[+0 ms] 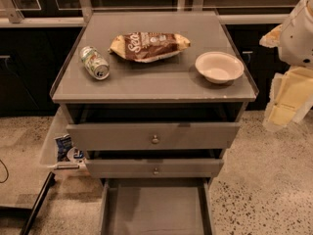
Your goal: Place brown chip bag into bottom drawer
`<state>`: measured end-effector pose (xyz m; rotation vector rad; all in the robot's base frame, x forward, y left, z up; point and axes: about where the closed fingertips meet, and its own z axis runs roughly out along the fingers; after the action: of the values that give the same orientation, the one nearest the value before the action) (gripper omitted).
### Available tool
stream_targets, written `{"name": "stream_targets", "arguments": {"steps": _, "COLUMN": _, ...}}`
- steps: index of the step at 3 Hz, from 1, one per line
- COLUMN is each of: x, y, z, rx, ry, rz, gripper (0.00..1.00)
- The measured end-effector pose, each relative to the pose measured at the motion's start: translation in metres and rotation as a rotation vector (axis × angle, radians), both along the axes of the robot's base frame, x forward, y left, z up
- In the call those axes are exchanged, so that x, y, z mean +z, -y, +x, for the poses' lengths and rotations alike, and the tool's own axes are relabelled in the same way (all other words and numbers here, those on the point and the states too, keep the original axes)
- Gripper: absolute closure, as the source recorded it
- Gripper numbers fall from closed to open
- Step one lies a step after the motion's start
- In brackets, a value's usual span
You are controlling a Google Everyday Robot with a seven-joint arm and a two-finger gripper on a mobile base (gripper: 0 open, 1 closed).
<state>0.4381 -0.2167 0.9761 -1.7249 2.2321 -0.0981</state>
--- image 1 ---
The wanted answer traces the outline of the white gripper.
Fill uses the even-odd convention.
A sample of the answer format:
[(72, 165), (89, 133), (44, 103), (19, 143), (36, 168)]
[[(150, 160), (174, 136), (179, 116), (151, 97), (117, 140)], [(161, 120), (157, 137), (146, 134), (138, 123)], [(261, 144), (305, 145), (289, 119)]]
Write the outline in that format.
[(291, 65), (276, 73), (270, 88), (263, 126), (271, 132), (300, 123), (313, 107), (313, 0), (300, 0), (285, 19), (259, 40), (261, 46), (279, 46), (280, 59)]

